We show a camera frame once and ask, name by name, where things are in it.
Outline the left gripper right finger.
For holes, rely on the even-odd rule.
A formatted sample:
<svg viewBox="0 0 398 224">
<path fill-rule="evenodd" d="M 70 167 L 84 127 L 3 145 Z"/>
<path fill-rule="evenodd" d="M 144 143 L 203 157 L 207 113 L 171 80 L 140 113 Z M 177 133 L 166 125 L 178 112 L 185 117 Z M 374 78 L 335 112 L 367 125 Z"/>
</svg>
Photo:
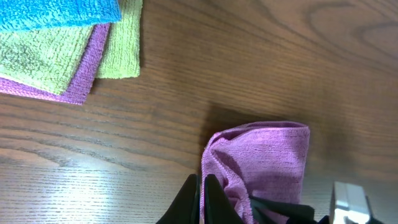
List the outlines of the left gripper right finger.
<svg viewBox="0 0 398 224">
<path fill-rule="evenodd" d="M 214 174 L 205 178 L 205 224 L 243 224 Z"/>
</svg>

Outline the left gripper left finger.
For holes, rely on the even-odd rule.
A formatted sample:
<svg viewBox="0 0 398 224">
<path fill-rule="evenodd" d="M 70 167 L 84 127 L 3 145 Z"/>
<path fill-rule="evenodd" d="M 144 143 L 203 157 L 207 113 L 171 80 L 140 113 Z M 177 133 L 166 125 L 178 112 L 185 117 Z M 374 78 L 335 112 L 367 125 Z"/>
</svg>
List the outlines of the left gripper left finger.
<svg viewBox="0 0 398 224">
<path fill-rule="evenodd" d="M 170 207 L 156 224 L 200 223 L 200 179 L 190 174 Z"/>
</svg>

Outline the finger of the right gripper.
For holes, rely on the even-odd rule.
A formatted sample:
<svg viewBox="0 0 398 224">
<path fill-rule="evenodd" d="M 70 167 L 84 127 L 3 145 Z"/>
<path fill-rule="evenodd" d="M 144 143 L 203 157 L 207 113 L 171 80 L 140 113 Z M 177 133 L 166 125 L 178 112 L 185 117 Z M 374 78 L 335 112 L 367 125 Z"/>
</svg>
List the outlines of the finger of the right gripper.
<svg viewBox="0 0 398 224">
<path fill-rule="evenodd" d="M 250 196 L 252 214 L 259 224 L 276 224 L 262 210 L 269 210 L 279 215 L 288 217 L 287 223 L 316 224 L 314 220 L 315 210 L 308 205 L 294 203 L 275 202 Z"/>
</svg>

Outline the purple microfiber cloth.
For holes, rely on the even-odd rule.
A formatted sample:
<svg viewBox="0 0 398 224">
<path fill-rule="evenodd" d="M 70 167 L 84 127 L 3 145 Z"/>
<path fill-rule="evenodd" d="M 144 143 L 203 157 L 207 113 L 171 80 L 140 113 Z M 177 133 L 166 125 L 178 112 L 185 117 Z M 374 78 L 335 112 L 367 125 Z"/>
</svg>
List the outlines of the purple microfiber cloth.
<svg viewBox="0 0 398 224">
<path fill-rule="evenodd" d="M 201 159 L 216 175 L 244 223 L 255 223 L 250 197 L 299 203 L 310 129 L 293 121 L 260 121 L 215 133 Z"/>
</svg>

